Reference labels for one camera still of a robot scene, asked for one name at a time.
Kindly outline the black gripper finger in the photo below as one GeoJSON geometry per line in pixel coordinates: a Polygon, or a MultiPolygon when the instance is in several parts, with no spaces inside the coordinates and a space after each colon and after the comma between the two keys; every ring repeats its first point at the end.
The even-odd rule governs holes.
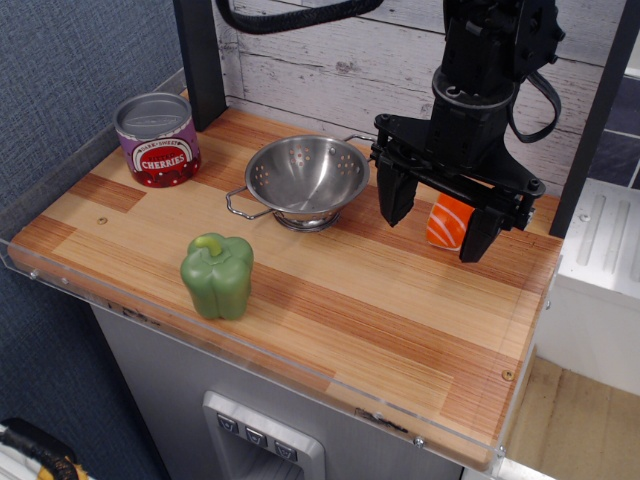
{"type": "Polygon", "coordinates": [[[500,234],[503,219],[503,213],[498,210],[475,209],[467,225],[459,259],[463,263],[479,262],[500,234]]]}
{"type": "Polygon", "coordinates": [[[418,179],[386,155],[379,157],[376,167],[380,213],[394,227],[413,208],[418,179]]]}

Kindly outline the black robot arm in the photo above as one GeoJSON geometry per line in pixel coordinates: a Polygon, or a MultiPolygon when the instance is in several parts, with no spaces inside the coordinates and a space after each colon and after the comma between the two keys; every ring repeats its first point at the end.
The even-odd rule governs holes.
{"type": "Polygon", "coordinates": [[[446,44],[432,79],[431,117],[378,115],[371,157],[390,226],[413,208],[419,184],[472,207],[459,258],[476,263],[501,232],[528,226],[545,192],[508,151],[505,133],[516,128],[525,81],[561,111],[539,71],[556,61],[565,33],[552,1],[446,1],[443,10],[446,44]]]}

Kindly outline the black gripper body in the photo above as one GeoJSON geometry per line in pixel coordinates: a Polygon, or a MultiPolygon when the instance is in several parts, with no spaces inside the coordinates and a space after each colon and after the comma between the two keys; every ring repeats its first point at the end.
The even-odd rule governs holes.
{"type": "Polygon", "coordinates": [[[428,120],[383,113],[374,120],[372,146],[417,179],[474,209],[503,213],[501,230],[525,229],[543,182],[522,166],[504,142],[519,85],[501,79],[489,91],[464,90],[442,71],[432,81],[434,104],[428,120]]]}

